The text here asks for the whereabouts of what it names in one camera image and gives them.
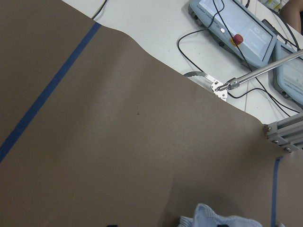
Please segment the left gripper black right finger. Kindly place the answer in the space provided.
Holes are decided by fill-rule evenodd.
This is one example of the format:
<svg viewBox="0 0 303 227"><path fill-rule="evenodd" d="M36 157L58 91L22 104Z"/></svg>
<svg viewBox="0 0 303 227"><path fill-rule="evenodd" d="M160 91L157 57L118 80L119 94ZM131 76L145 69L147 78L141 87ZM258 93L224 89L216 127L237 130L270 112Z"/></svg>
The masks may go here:
<svg viewBox="0 0 303 227"><path fill-rule="evenodd" d="M217 227L230 227L228 224L218 224Z"/></svg>

